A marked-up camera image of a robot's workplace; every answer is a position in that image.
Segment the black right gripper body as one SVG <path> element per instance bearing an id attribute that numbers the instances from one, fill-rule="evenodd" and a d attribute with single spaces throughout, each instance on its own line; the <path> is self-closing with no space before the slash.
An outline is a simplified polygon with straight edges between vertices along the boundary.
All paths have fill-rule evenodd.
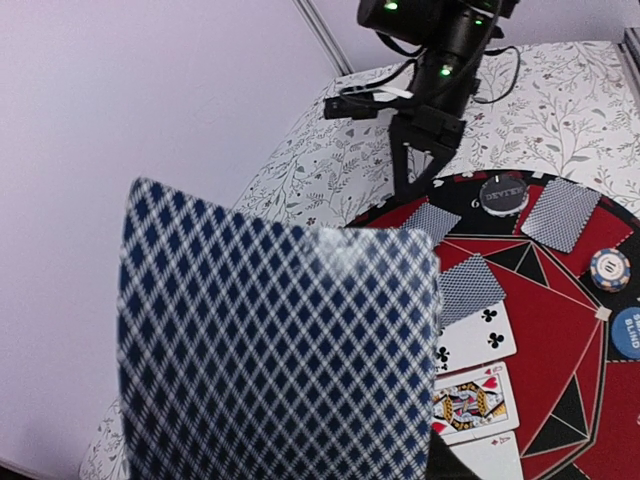
<path id="1" fill-rule="evenodd" d="M 476 73 L 489 42 L 502 38 L 501 18 L 510 18 L 515 1 L 361 1 L 357 22 L 376 32 L 392 49 L 398 41 L 418 50 L 407 53 L 414 65 L 407 88 L 416 105 L 396 110 L 438 142 L 456 149 L 462 116 L 477 92 Z M 380 90 L 378 81 L 356 89 Z"/>

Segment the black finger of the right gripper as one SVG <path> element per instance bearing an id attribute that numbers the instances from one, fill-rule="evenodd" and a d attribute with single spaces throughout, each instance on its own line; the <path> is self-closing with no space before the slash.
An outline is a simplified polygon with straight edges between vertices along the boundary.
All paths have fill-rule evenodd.
<path id="1" fill-rule="evenodd" d="M 405 127 L 390 127 L 389 140 L 393 167 L 394 197 L 396 200 L 413 200 L 428 186 L 435 176 L 430 160 L 427 167 L 414 181 L 409 180 L 408 149 L 413 148 L 427 152 L 433 142 L 429 136 L 420 131 Z"/>

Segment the dealt card seat eight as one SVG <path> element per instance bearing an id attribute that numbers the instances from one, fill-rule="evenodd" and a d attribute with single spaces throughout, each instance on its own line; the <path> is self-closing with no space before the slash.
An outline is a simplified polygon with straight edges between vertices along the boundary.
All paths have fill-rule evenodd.
<path id="1" fill-rule="evenodd" d="M 430 203 L 424 203 L 402 224 L 401 228 L 424 231 L 430 236 L 433 245 L 438 246 L 461 219 L 460 215 Z"/>

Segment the clear dealer button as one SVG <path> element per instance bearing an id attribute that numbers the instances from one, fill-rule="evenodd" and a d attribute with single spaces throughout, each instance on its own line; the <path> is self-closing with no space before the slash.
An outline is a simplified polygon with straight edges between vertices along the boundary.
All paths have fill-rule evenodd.
<path id="1" fill-rule="evenodd" d="M 528 202 L 528 185 L 511 174 L 492 176 L 479 191 L 481 207 L 486 213 L 496 217 L 519 214 Z"/>

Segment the dealt card seat ten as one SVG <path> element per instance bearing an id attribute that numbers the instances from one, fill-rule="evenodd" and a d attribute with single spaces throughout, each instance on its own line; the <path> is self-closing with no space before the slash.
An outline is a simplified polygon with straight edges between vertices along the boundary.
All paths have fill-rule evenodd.
<path id="1" fill-rule="evenodd" d="M 557 178 L 547 183 L 521 226 L 523 234 L 536 242 L 571 253 L 601 194 L 587 187 Z"/>

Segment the three of clubs card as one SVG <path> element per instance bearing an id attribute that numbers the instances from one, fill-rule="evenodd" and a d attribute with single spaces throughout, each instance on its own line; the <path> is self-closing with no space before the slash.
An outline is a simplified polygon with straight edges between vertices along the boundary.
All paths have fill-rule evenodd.
<path id="1" fill-rule="evenodd" d="M 500 301 L 442 329 L 436 348 L 436 374 L 481 366 L 516 352 L 505 303 Z"/>

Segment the blue white chip stack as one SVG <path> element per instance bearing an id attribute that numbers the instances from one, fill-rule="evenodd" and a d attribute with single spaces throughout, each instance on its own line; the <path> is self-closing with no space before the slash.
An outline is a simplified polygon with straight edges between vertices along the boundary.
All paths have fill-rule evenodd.
<path id="1" fill-rule="evenodd" d="M 614 248 L 598 250 L 590 262 L 590 276 L 601 290 L 622 291 L 631 280 L 631 263 L 626 255 Z"/>

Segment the blue card deck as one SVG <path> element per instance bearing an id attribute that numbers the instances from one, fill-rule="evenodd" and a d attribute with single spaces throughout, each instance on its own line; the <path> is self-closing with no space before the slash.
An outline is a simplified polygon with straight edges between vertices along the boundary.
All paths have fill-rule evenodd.
<path id="1" fill-rule="evenodd" d="M 285 225 L 140 178 L 117 300 L 134 479 L 421 479 L 439 261 L 420 230 Z"/>

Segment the queen of hearts card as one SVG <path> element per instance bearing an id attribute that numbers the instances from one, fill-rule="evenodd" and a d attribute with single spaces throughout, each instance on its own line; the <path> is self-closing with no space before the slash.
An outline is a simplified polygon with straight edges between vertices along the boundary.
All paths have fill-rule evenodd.
<path id="1" fill-rule="evenodd" d="M 486 438 L 520 425 L 505 362 L 435 381 L 433 430 L 447 445 Z"/>

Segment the blue small blind button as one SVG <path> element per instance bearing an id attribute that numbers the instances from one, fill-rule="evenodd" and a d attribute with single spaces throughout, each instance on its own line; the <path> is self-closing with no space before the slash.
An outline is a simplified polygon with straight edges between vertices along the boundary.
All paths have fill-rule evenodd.
<path id="1" fill-rule="evenodd" d="M 611 327 L 611 340 L 617 351 L 630 360 L 640 359 L 640 308 L 622 310 Z"/>

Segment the ace of diamonds card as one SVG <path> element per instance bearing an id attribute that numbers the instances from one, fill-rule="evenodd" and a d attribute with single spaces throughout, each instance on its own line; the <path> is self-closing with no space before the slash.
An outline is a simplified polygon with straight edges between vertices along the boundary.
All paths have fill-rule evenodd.
<path id="1" fill-rule="evenodd" d="M 451 450 L 480 479 L 524 479 L 514 431 L 452 445 Z"/>

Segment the round red black poker mat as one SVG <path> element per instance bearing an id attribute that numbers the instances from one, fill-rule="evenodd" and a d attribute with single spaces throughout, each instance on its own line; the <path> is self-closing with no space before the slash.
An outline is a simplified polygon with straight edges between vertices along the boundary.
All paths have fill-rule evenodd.
<path id="1" fill-rule="evenodd" d="M 389 200 L 355 219 L 358 227 L 402 225 L 430 203 L 462 219 L 439 245 L 443 268 L 481 255 L 506 293 L 517 352 L 507 367 L 528 479 L 635 479 L 639 475 L 639 361 L 611 340 L 615 317 L 639 307 L 639 279 L 618 293 L 593 283 L 589 263 L 615 248 L 639 263 L 639 218 L 602 197 L 571 253 L 521 231 L 523 215 L 486 213 L 479 191 L 494 170 L 444 177 L 415 201 Z"/>

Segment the right aluminium corner post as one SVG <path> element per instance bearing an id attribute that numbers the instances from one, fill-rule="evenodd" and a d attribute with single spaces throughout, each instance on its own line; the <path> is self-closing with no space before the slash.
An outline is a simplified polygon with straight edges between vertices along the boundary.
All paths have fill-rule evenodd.
<path id="1" fill-rule="evenodd" d="M 353 74 L 354 69 L 351 62 L 331 32 L 331 29 L 315 3 L 312 0 L 293 0 L 292 3 L 318 41 L 322 51 L 336 73 L 339 76 Z"/>

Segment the front aluminium rail frame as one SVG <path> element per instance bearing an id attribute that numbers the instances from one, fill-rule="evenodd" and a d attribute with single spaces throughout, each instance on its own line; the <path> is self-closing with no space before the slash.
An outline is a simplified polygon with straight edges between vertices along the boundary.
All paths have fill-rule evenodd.
<path id="1" fill-rule="evenodd" d="M 624 29 L 622 41 L 617 45 L 618 53 L 621 58 L 623 70 L 632 90 L 639 95 L 640 76 L 640 44 L 639 44 L 639 28 L 627 27 Z"/>

